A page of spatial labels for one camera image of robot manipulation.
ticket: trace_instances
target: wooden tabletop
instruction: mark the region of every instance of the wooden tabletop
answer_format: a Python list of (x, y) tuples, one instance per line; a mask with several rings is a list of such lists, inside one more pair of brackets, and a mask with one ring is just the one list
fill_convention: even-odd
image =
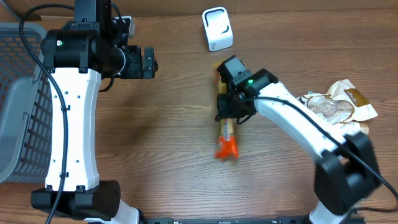
[[(305, 215), (317, 202), (314, 165), (267, 118), (238, 129), (240, 158), (213, 158), (218, 127), (212, 64), (237, 55), (266, 68), (295, 95), (326, 93), (349, 79), (379, 116), (368, 122), (382, 175), (398, 187), (398, 9), (230, 15), (234, 44), (208, 51), (200, 16), (138, 17), (130, 44), (152, 46), (153, 80), (116, 80), (100, 93), (96, 158), (102, 180), (148, 217), (265, 218)], [(64, 22), (41, 22), (59, 29)], [(0, 185), (0, 222), (43, 223), (30, 192), (43, 184)], [(393, 207), (380, 187), (364, 203)], [(398, 213), (362, 213), (368, 223), (397, 223)], [(56, 218), (54, 223), (74, 223)]]

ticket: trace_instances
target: snack package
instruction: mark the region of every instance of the snack package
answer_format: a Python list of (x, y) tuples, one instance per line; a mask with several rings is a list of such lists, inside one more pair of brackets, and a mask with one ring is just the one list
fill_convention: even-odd
[(310, 93), (298, 100), (329, 124), (366, 121), (377, 116), (368, 99), (349, 80), (337, 81), (326, 94)]

